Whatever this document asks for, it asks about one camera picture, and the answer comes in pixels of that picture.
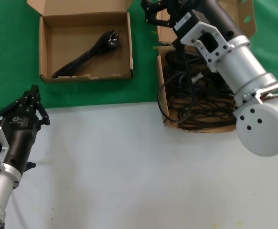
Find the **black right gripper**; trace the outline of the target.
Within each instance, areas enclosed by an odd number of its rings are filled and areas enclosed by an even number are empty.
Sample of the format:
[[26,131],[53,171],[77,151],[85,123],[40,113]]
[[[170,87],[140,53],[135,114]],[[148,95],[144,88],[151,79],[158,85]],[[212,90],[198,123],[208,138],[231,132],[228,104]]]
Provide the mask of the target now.
[[[179,39],[183,38],[198,22],[203,21],[216,27],[225,40],[230,41],[243,35],[235,22],[230,18],[217,0],[142,0],[141,7],[145,11],[145,21],[156,26],[173,28]],[[167,8],[168,20],[157,19],[157,13]],[[187,14],[191,18],[181,26],[175,25]]]

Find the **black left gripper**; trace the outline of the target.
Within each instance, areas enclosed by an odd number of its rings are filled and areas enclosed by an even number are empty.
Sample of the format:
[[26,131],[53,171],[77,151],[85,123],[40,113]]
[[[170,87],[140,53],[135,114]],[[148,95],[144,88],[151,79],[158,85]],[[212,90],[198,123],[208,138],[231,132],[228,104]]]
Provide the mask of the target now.
[[[13,111],[16,108],[30,108],[29,111]],[[42,125],[50,125],[49,115],[41,104],[38,86],[32,85],[30,90],[25,91],[19,99],[0,110],[9,123],[11,130],[8,143],[9,150],[4,163],[11,165],[23,174],[28,158]]]

